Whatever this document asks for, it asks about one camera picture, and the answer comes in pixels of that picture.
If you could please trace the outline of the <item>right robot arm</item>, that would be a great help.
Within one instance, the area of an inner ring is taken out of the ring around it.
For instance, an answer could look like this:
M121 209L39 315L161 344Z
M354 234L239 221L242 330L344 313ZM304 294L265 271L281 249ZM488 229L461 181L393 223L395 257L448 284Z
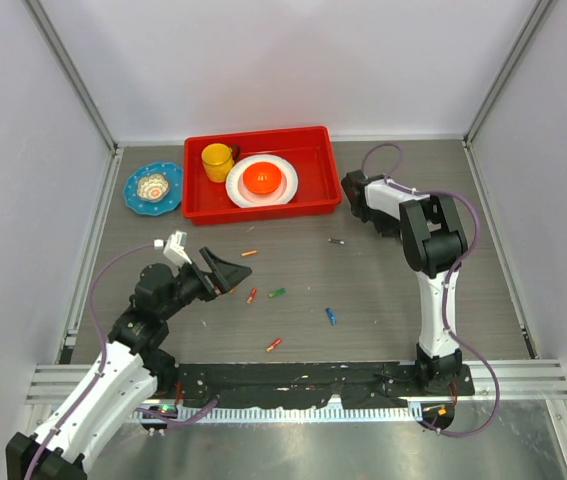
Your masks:
M435 395L461 373L456 339L456 283L468 242L452 196L422 193L363 171L345 174L341 186L352 214L383 237L398 238L420 293L421 330L414 380Z

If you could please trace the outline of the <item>blue battery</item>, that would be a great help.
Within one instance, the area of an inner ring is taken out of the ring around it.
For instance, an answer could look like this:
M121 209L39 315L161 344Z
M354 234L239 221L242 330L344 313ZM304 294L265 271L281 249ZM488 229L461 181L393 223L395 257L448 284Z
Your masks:
M334 315L332 309L331 309L331 308L326 308L326 309L325 309L325 312L326 312L326 316L327 316L327 318L328 318L329 323L330 323L332 326L335 326L335 325L337 324L337 320L336 320L336 317L335 317L335 315Z

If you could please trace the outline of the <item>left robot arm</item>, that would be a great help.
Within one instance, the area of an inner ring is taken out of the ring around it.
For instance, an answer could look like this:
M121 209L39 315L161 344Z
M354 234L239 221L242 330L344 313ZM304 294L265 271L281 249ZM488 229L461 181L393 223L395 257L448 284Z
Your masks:
M192 302L210 302L247 279L248 266L206 247L201 269L181 247L166 246L168 264L146 266L129 305L100 353L63 403L32 434L16 433L5 450L10 479L85 479L129 416L150 397L168 397L177 383L175 358L163 351L168 322Z

